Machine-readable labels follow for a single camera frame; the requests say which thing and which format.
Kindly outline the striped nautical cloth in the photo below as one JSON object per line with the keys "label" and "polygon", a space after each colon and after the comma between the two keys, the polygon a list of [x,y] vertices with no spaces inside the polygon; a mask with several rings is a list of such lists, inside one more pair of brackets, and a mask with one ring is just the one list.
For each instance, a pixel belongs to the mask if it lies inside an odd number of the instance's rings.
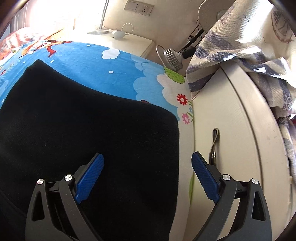
{"label": "striped nautical cloth", "polygon": [[186,70],[196,95],[225,61],[236,62],[266,99],[295,175],[295,35],[269,1],[235,1],[203,37]]}

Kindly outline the white bedside table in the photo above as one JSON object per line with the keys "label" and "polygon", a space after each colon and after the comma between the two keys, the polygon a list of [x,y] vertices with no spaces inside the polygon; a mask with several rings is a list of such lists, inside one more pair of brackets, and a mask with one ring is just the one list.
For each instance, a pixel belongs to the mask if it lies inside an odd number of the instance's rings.
{"label": "white bedside table", "polygon": [[153,40],[129,34],[123,38],[115,39],[111,32],[97,35],[73,31],[72,40],[75,42],[88,43],[118,49],[138,57],[146,58],[152,51],[155,43]]}

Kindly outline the silver ribbed spotlight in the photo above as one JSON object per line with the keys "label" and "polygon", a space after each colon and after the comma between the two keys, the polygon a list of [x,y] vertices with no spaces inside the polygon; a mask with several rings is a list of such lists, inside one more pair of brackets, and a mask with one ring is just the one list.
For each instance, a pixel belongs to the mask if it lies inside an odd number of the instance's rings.
{"label": "silver ribbed spotlight", "polygon": [[173,48],[165,49],[161,45],[156,45],[156,53],[164,67],[178,72],[183,69],[183,60],[191,58],[196,52],[196,47],[189,46],[176,52]]}

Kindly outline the black pants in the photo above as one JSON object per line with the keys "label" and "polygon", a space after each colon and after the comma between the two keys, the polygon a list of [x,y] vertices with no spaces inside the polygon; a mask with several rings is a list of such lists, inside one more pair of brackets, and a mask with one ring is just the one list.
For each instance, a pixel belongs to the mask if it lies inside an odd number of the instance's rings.
{"label": "black pants", "polygon": [[38,179],[61,180],[102,154],[81,209],[103,240],[168,240],[179,180],[176,117],[83,86],[41,60],[1,107],[1,240],[24,240]]}

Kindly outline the blue cartoon bed sheet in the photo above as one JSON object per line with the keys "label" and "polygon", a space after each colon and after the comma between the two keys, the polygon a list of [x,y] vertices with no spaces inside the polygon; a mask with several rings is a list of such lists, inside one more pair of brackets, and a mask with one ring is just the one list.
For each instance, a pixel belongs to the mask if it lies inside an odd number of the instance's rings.
{"label": "blue cartoon bed sheet", "polygon": [[178,121],[179,180],[176,212],[168,240],[184,238],[190,207],[194,149],[193,104],[184,77],[147,59],[113,48],[72,41],[28,43],[1,63],[1,107],[35,61],[95,91],[164,108]]}

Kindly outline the wall switch and socket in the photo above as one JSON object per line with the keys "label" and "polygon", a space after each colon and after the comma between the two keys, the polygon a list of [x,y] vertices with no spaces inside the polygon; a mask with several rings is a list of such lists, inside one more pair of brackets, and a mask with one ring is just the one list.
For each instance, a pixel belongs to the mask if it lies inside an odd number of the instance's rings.
{"label": "wall switch and socket", "polygon": [[153,8],[154,8],[154,5],[152,4],[147,4],[141,1],[128,0],[125,4],[124,10],[133,11],[137,14],[144,15],[144,16],[150,16]]}

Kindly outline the desk lamp with base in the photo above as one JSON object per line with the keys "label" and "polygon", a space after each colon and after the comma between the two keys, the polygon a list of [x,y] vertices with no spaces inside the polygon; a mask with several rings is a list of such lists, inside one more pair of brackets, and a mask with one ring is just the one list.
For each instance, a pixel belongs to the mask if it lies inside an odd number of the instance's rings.
{"label": "desk lamp with base", "polygon": [[104,4],[102,16],[101,16],[101,22],[100,22],[99,27],[96,30],[88,32],[88,34],[90,34],[90,35],[103,35],[103,34],[109,33],[109,29],[106,29],[106,28],[103,27],[103,23],[104,23],[106,11],[107,11],[107,8],[108,8],[108,4],[109,4],[109,0],[106,0],[105,4]]}

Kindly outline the pink floral bedspread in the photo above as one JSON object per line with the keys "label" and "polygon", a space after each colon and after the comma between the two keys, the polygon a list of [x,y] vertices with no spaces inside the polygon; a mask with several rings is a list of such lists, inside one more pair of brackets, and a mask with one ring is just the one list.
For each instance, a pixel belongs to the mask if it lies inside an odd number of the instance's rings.
{"label": "pink floral bedspread", "polygon": [[1,60],[7,57],[13,50],[19,49],[20,46],[32,41],[41,39],[43,33],[31,28],[25,27],[10,33],[6,38],[1,40]]}

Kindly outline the round silver lamp head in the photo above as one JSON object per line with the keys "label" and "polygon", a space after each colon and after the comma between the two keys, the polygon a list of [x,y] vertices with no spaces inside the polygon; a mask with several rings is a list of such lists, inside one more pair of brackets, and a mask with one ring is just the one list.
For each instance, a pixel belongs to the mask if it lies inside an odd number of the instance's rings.
{"label": "round silver lamp head", "polygon": [[198,10],[201,28],[207,33],[233,5],[234,0],[205,0]]}

